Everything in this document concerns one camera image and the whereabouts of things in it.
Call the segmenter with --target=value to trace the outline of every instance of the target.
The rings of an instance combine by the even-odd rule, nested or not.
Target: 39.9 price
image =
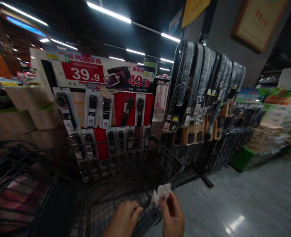
[[[133,87],[134,86],[137,86],[137,87],[149,87],[149,85],[150,85],[150,82],[149,82],[149,80],[145,80],[145,83],[144,84],[142,84],[142,77],[141,76],[134,76],[134,75],[132,75],[131,77],[130,77],[130,79],[129,79],[129,84],[131,84]]]
[[[89,71],[87,71],[86,69],[82,68],[82,69],[78,69],[76,67],[72,67],[71,71],[73,71],[73,75],[72,77],[76,80],[79,79],[83,79],[83,80],[92,80],[92,81],[97,81],[99,82],[99,75],[98,74],[94,74],[93,78],[90,77],[90,73]]]

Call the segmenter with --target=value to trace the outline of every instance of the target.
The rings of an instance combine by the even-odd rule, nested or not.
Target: red background sign
[[[67,80],[105,83],[102,65],[70,61],[61,62]]]

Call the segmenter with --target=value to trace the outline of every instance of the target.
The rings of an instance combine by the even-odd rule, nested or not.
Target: wall
[[[291,0],[285,9],[283,16],[270,43],[264,53],[256,54],[249,48],[231,38],[243,0],[225,1],[218,0],[214,18],[212,21],[207,46],[218,52],[224,53],[232,60],[239,62],[247,68],[243,86],[252,88],[262,72],[262,69],[272,52],[275,43],[282,32],[287,19],[291,14]],[[184,38],[197,41],[199,39],[203,16],[200,15],[184,29]]]

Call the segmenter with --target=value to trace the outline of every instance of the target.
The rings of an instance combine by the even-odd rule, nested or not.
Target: gray floor
[[[291,159],[238,173],[231,167],[175,190],[185,236],[291,236]],[[147,236],[162,236],[162,221]]]

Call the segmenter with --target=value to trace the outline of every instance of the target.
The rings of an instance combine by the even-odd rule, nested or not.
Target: wire basket
[[[0,234],[100,236],[126,200],[144,208],[133,235],[145,234],[161,216],[150,205],[153,190],[174,188],[184,166],[154,136],[132,139],[133,149],[124,152],[114,149],[122,142],[9,148],[0,157]],[[87,155],[88,146],[98,160]],[[110,149],[111,158],[103,159]]]

